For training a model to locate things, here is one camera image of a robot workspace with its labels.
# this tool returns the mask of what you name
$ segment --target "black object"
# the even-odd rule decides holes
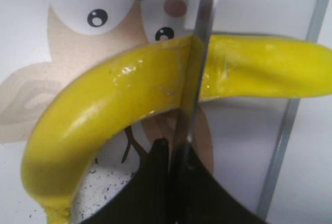
[[[164,224],[168,142],[158,139],[132,180],[81,224]]]
[[[231,197],[185,144],[178,149],[170,172],[168,224],[264,224]]]
[[[173,39],[175,36],[175,33],[172,28],[170,27],[163,27],[159,29],[155,34],[155,40],[160,41],[162,36],[166,36],[168,40]]]
[[[265,224],[210,175],[193,148],[177,150],[168,175],[168,142],[158,139],[133,179],[81,224]]]
[[[99,19],[100,23],[95,24],[93,22],[94,19]],[[96,9],[89,13],[88,15],[88,23],[92,27],[101,27],[103,26],[108,20],[108,14],[103,9]]]

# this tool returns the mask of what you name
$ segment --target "yellow banana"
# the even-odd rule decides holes
[[[48,222],[70,218],[75,192],[106,140],[152,114],[179,106],[191,37],[140,47],[86,72],[36,125],[22,162],[27,192]],[[276,37],[212,36],[201,99],[307,97],[332,93],[332,51]]]

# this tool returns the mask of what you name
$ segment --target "metal rod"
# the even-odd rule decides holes
[[[306,36],[307,41],[311,42],[318,41],[326,9],[328,6],[328,2],[329,0],[316,1],[315,10],[312,15]],[[281,166],[287,150],[287,145],[289,142],[289,138],[291,136],[299,104],[300,104],[300,99],[292,99],[288,100],[287,102],[287,107],[284,112],[279,134],[277,136],[277,142],[273,151],[272,159],[269,165],[269,169],[265,178],[265,182],[257,206],[256,214],[263,220],[267,219],[270,210],[273,195],[275,192],[275,187],[278,181]]]

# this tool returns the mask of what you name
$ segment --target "cartoon character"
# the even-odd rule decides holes
[[[54,97],[92,66],[125,50],[188,34],[183,28],[188,0],[50,2],[47,37],[52,61],[23,67],[0,84],[0,142],[27,140]],[[144,120],[142,126],[150,142],[160,136],[171,141],[174,121],[173,111]],[[196,127],[196,150],[212,171],[212,141],[202,110]],[[146,152],[131,127],[125,133],[128,146],[122,161],[131,146],[142,161]]]

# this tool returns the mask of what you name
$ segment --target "cartoon eye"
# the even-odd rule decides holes
[[[88,15],[88,23],[92,27],[101,27],[103,26],[108,19],[107,12],[102,9],[93,10]]]
[[[169,39],[174,38],[174,35],[175,34],[174,34],[174,31],[172,30],[172,28],[164,27],[156,32],[155,39],[156,39],[156,41],[169,40]]]

